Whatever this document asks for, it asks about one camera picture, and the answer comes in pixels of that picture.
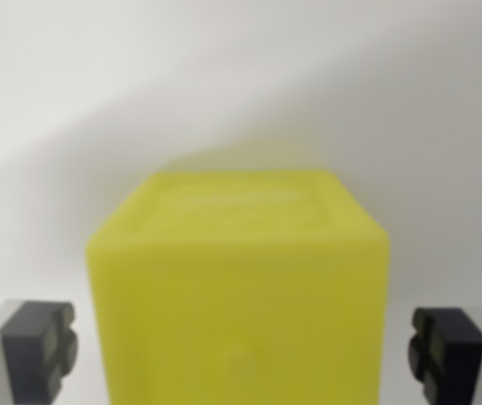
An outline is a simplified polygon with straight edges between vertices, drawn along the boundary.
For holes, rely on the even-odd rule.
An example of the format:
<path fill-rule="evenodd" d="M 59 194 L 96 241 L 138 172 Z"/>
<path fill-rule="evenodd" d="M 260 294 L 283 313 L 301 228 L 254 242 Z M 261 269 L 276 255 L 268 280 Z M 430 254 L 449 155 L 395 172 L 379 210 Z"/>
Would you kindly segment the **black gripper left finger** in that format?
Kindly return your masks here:
<path fill-rule="evenodd" d="M 75 365 L 75 309 L 66 301 L 0 305 L 0 404 L 52 404 Z"/>

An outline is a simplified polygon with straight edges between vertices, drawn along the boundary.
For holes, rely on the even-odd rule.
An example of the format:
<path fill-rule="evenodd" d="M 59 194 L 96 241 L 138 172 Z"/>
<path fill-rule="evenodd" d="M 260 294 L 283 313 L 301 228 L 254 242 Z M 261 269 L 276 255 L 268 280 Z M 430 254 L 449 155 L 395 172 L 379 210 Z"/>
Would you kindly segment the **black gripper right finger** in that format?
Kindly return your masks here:
<path fill-rule="evenodd" d="M 409 368 L 429 404 L 482 404 L 482 310 L 418 307 Z"/>

